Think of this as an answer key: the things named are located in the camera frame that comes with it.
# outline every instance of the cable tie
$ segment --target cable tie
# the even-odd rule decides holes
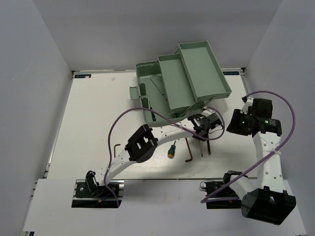
[[[273,150],[270,150],[270,151],[267,151],[267,152],[274,152],[275,154],[277,154],[279,156],[281,155],[281,152],[276,150],[276,149],[273,149]]]

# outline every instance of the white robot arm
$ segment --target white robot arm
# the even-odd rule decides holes
[[[271,118],[271,100],[244,97],[243,101],[242,110],[234,110],[227,131],[252,135],[259,161],[280,144],[281,123]],[[223,183],[228,183],[240,173],[228,171]],[[246,218],[280,225],[296,206],[295,197],[288,195],[284,185],[278,151],[257,167],[256,184],[252,184],[247,177],[241,177],[229,187],[242,200],[242,215]]]
[[[186,129],[195,131],[195,133],[200,136],[208,138],[209,130],[221,125],[221,121],[217,114],[205,110],[202,114],[192,115],[177,124]],[[106,168],[102,168],[102,170],[93,172],[94,180],[90,182],[95,187],[108,184],[116,175],[127,167],[150,159],[158,146],[170,141],[188,137],[197,138],[192,133],[186,132],[173,125],[168,126],[167,129],[163,127],[149,128],[148,125],[142,125],[129,138],[125,149],[122,150],[116,158],[113,158],[106,179],[104,179]],[[90,191],[93,191],[94,187],[91,186],[89,189]]]

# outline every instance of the white panel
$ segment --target white panel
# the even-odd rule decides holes
[[[226,76],[232,94],[226,99],[228,111],[223,114],[229,124],[234,108],[242,108],[245,89],[240,76]],[[137,85],[135,72],[92,74],[91,78],[74,79],[63,117],[48,178],[84,179],[87,171],[108,165],[107,136],[114,120],[125,110],[139,107],[139,100],[130,100],[129,86]],[[144,124],[142,111],[125,115],[115,126],[111,137],[125,148],[130,136]],[[212,134],[217,137],[220,131]],[[251,136],[226,132],[219,140],[210,141],[211,155],[206,142],[188,138],[193,161],[184,139],[176,142],[173,159],[167,157],[171,143],[158,147],[153,157],[141,164],[128,167],[117,178],[222,178],[228,170],[244,171],[256,162],[256,151]],[[249,174],[256,177],[256,171]]]
[[[281,0],[34,2],[72,70],[125,70],[200,40],[221,67],[244,67]]]
[[[32,0],[0,3],[0,229],[19,235],[71,72]]]
[[[210,210],[200,180],[127,180],[118,209],[71,208],[75,181],[39,180],[24,231],[36,236],[295,236],[305,233],[298,208],[275,226],[240,209]]]
[[[247,68],[251,90],[278,92],[295,110],[295,132],[281,150],[281,160],[309,235],[315,234],[314,12],[314,1],[283,1]],[[281,120],[286,136],[292,124],[288,107],[262,96],[273,99],[274,117]]]

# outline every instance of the black mounting bracket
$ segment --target black mounting bracket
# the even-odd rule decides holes
[[[142,163],[152,157],[157,146],[158,139],[152,134],[152,128],[144,124],[128,139],[125,150],[129,153],[129,161]]]
[[[296,206],[294,196],[271,191],[269,187],[256,189],[242,199],[242,215],[245,218],[280,225]]]
[[[204,116],[202,114],[195,114],[187,118],[193,124],[193,129],[196,131],[196,134],[208,138],[209,137],[209,130],[214,129],[218,125],[222,125],[221,120],[219,119],[218,115],[213,113],[209,116]],[[193,136],[193,138],[205,141],[201,138]]]

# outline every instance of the gray wall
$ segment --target gray wall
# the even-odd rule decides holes
[[[281,0],[34,2],[72,70],[125,70],[198,40],[221,67],[244,67]]]
[[[296,112],[296,129],[281,159],[297,197],[308,235],[315,235],[315,1],[284,0],[247,67],[251,90],[285,96]],[[288,107],[274,99],[274,115],[284,135],[292,124]]]
[[[32,0],[0,7],[0,230],[20,235],[71,72]]]

